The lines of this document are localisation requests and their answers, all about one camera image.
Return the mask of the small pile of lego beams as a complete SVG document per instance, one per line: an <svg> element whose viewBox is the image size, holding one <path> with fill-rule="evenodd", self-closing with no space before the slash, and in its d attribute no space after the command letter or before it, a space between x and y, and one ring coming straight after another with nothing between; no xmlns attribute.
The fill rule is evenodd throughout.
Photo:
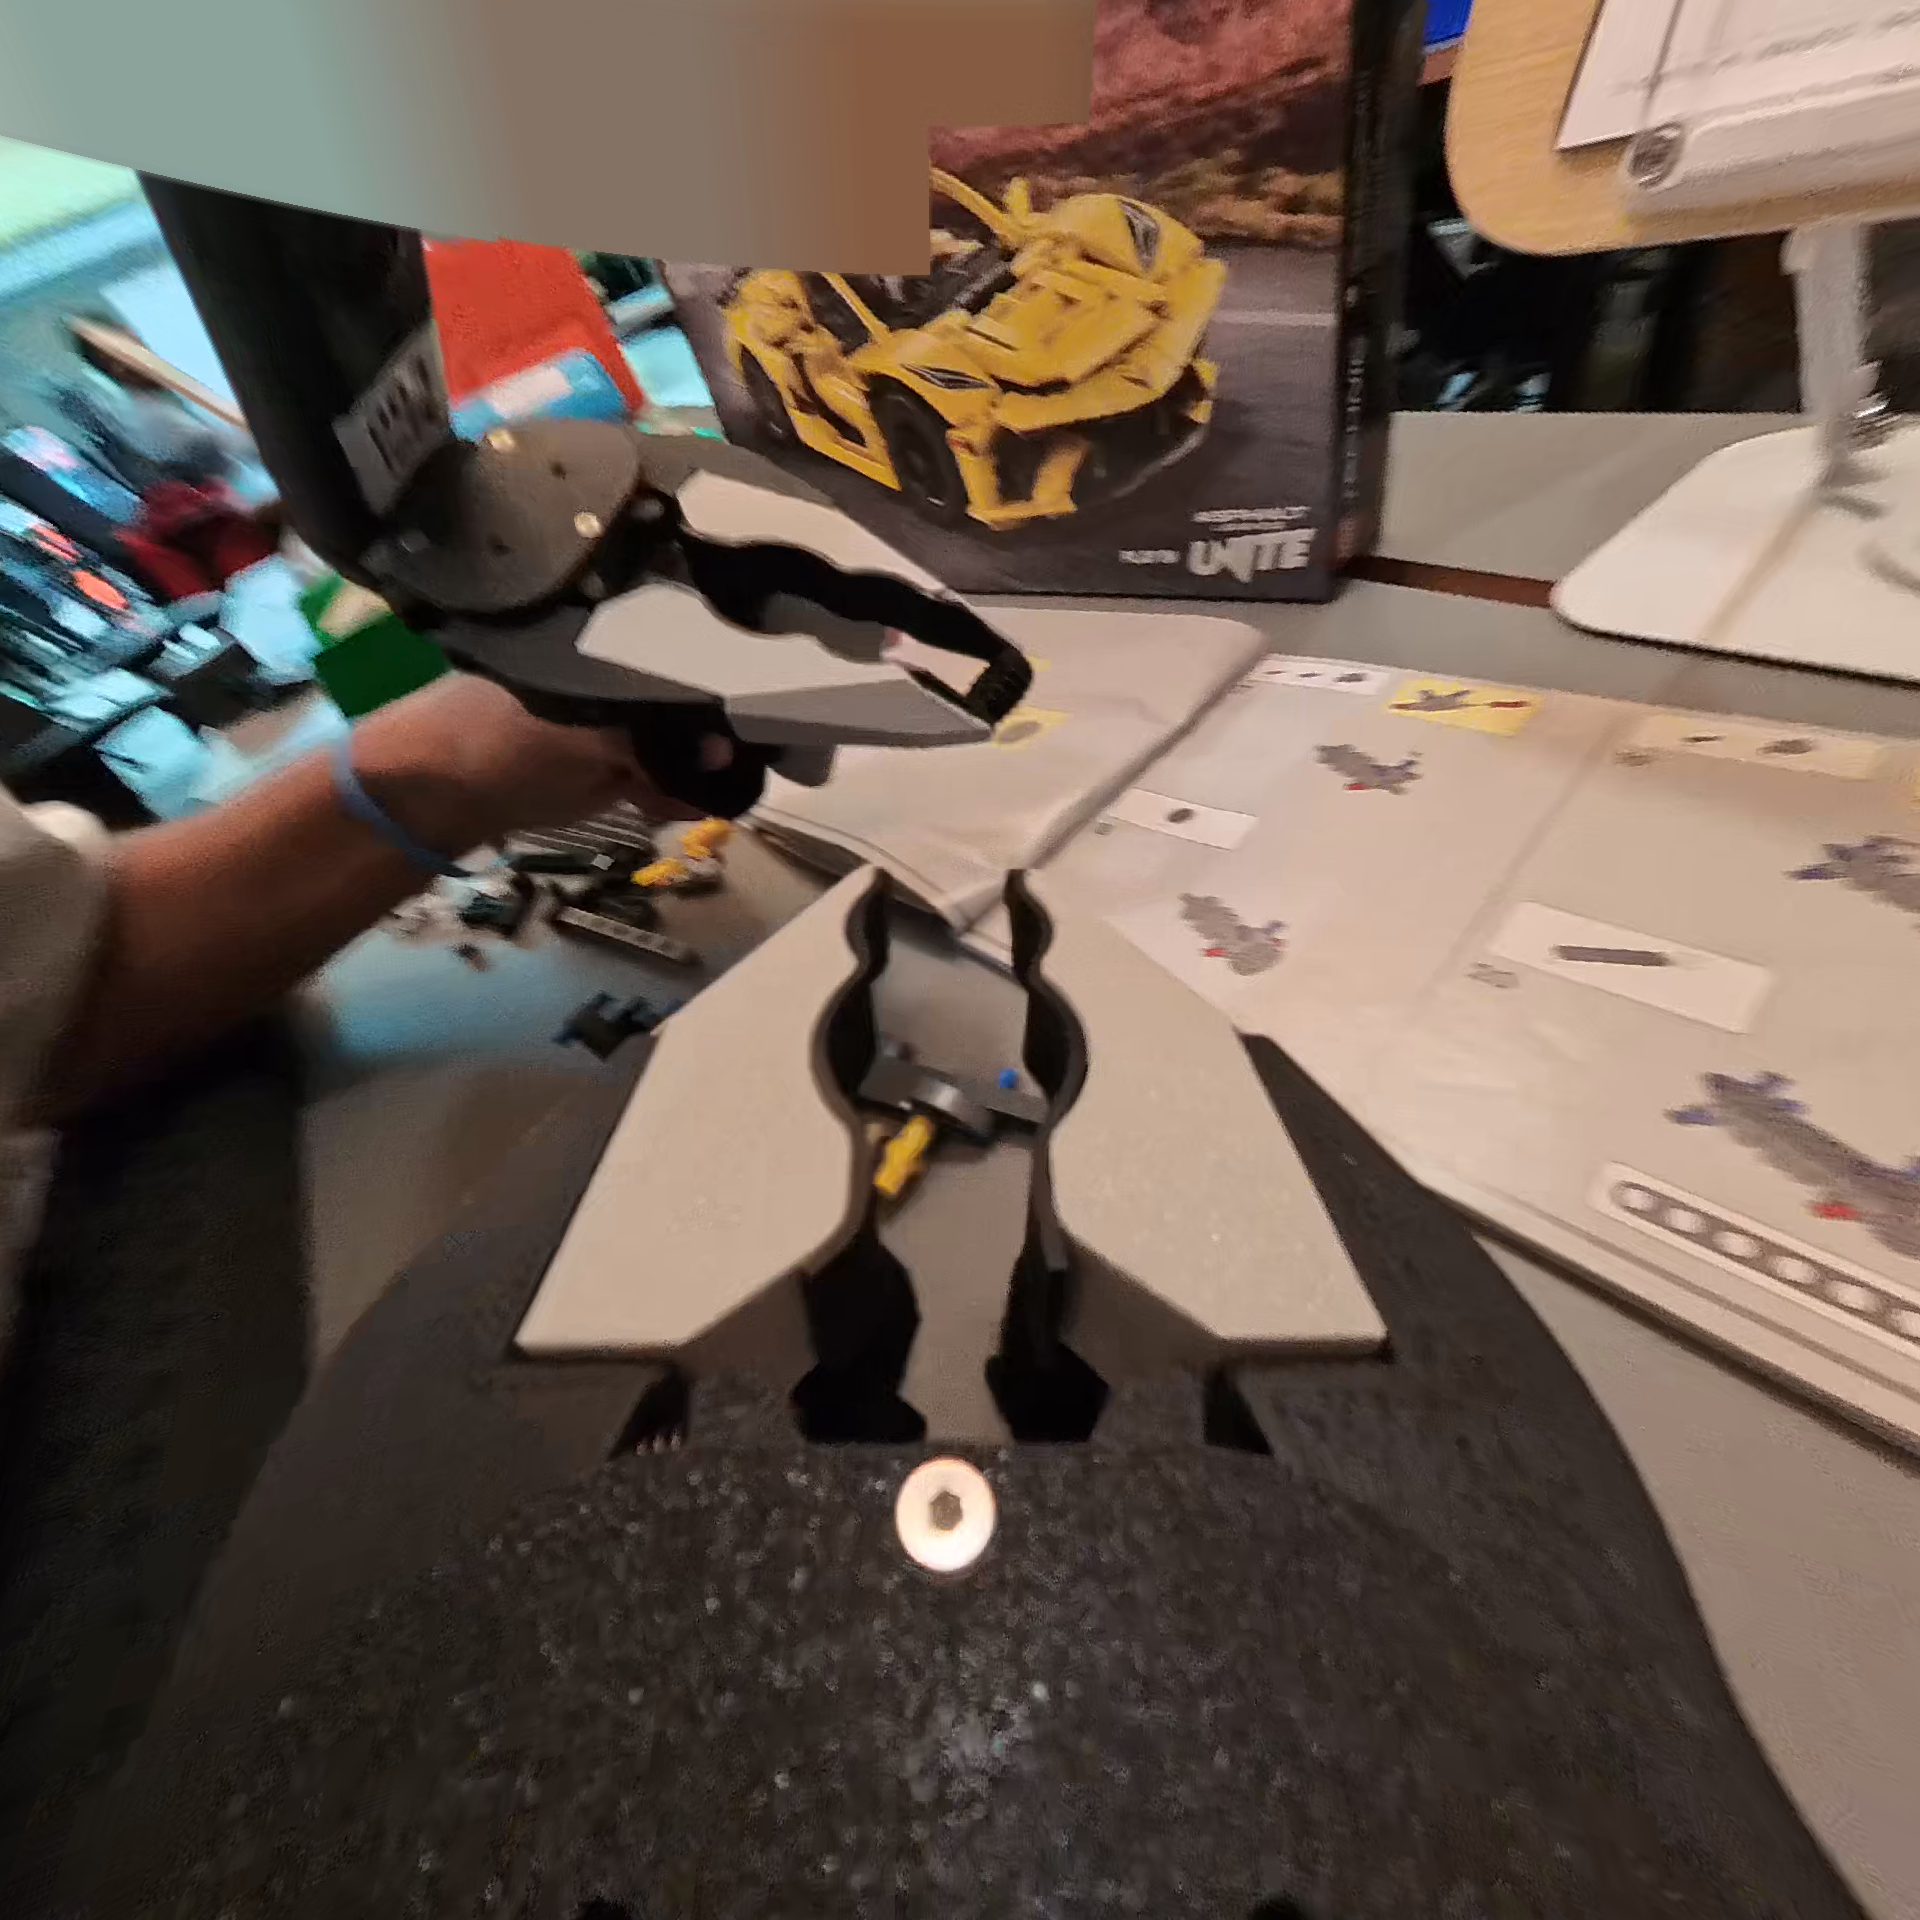
<svg viewBox="0 0 1920 1920"><path fill-rule="evenodd" d="M543 944L621 953L675 974L703 966L670 930L675 902L716 896L728 876L732 824L656 824L629 803L586 822L509 832L394 905L376 930L490 972Z"/></svg>

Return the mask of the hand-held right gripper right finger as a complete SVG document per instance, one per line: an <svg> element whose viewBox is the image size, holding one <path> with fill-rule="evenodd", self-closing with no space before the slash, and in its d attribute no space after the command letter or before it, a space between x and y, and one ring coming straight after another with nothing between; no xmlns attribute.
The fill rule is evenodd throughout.
<svg viewBox="0 0 1920 1920"><path fill-rule="evenodd" d="M1045 871L1003 882L1042 1104L988 1385L1024 1446L1124 1385L1388 1354L1388 1329L1248 1041Z"/></svg>

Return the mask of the yellow car lego set box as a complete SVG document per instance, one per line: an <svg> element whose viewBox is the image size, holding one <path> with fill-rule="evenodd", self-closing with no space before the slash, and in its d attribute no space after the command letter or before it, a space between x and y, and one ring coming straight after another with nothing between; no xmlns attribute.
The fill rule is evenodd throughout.
<svg viewBox="0 0 1920 1920"><path fill-rule="evenodd" d="M1374 551L1423 4L1039 4L956 50L928 273L667 264L726 436L962 593L1308 604Z"/></svg>

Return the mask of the person's left forearm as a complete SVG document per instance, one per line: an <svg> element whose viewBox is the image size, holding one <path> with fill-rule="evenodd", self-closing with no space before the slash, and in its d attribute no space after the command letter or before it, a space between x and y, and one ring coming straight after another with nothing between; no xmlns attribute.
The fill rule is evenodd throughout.
<svg viewBox="0 0 1920 1920"><path fill-rule="evenodd" d="M109 841L108 913L39 1083L69 1118L269 1009L429 876L349 824L330 753Z"/></svg>

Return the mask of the green plastic bin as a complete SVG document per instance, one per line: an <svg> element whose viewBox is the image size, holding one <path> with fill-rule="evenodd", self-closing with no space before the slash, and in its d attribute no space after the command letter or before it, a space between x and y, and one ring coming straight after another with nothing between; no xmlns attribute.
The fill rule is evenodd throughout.
<svg viewBox="0 0 1920 1920"><path fill-rule="evenodd" d="M304 585L295 607L314 640L314 672L343 719L357 722L450 672L432 638L383 599L338 574Z"/></svg>

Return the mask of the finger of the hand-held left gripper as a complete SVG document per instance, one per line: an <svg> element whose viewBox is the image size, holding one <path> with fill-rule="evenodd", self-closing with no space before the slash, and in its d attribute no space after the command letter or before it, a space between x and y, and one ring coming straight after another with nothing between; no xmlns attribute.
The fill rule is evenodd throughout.
<svg viewBox="0 0 1920 1920"><path fill-rule="evenodd" d="M755 748L821 760L843 748L942 751L996 722L891 642L891 627L779 594L772 628L749 628L690 585L643 585L587 617L579 659L613 667L630 696L716 704Z"/></svg>
<svg viewBox="0 0 1920 1920"><path fill-rule="evenodd" d="M812 640L846 667L893 667L975 722L1000 722L1036 667L960 591L830 500L694 471L678 551L718 616L768 640Z"/></svg>

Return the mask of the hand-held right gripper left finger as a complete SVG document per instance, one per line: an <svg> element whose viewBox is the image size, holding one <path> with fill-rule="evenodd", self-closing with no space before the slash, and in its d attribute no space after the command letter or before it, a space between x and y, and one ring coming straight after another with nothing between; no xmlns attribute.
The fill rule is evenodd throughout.
<svg viewBox="0 0 1920 1920"><path fill-rule="evenodd" d="M853 871L659 1026L517 1356L749 1375L816 1442L926 1436L902 1394L919 1303L880 1241L856 1112L887 884Z"/></svg>

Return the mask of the printed paper sheet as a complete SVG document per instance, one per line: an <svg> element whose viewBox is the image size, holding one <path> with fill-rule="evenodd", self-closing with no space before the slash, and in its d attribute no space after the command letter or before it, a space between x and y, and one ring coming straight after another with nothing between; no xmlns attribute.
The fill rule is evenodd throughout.
<svg viewBox="0 0 1920 1920"><path fill-rule="evenodd" d="M1915 3L1603 3L1554 147L1578 154L1837 90L1903 90L1915 70Z"/></svg>

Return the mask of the long dark lego chassis assembly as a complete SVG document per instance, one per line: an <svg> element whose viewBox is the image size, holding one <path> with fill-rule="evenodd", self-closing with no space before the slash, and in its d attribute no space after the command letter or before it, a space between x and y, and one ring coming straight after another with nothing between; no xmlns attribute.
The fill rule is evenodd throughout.
<svg viewBox="0 0 1920 1920"><path fill-rule="evenodd" d="M1046 1118L1045 1097L1020 1073L981 1081L930 1066L899 1041L880 1042L855 1104L877 1128L874 1188L885 1202L906 1196L939 1143L988 1147L1005 1131L1034 1135Z"/></svg>

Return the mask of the white document stand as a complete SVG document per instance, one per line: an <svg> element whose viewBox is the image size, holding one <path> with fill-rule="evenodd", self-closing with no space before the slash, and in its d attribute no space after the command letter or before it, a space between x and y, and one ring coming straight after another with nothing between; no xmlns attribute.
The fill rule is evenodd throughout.
<svg viewBox="0 0 1920 1920"><path fill-rule="evenodd" d="M1655 110L1626 145L1623 210L1731 227L1770 201L1804 422L1704 457L1552 593L1586 634L1917 681L1917 441L1868 355L1868 231L1915 210L1915 64L1746 106Z"/></svg>

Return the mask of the blue wristband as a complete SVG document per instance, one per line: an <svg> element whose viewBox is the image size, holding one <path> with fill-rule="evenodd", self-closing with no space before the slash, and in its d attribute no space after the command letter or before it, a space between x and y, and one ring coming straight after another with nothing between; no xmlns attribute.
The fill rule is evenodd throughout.
<svg viewBox="0 0 1920 1920"><path fill-rule="evenodd" d="M370 832L383 851L396 852L416 873L435 880L469 879L470 871L459 858L427 849L368 794L354 766L351 734L341 734L326 751L326 787L349 824Z"/></svg>

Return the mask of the red office chair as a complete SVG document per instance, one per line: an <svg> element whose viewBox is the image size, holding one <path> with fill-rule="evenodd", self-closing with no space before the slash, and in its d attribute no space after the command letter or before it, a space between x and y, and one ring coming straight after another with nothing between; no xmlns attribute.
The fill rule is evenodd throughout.
<svg viewBox="0 0 1920 1920"><path fill-rule="evenodd" d="M128 571L163 604L219 594L280 550L276 497L247 503L223 480L163 475L119 534Z"/></svg>

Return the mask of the orange tote bag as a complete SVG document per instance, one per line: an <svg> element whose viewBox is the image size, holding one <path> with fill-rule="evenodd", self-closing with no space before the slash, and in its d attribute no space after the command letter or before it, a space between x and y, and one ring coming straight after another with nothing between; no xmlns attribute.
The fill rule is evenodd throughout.
<svg viewBox="0 0 1920 1920"><path fill-rule="evenodd" d="M455 432L634 426L644 396L579 258L560 247L422 240Z"/></svg>

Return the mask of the open instruction booklet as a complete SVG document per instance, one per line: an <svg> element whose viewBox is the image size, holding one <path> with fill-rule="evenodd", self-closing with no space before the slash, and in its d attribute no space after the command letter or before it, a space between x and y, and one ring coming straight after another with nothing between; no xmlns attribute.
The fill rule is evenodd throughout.
<svg viewBox="0 0 1920 1920"><path fill-rule="evenodd" d="M1062 890L1501 1238L1915 1451L1915 738L1389 663L1220 616L990 612L991 743L755 828L1005 966Z"/></svg>

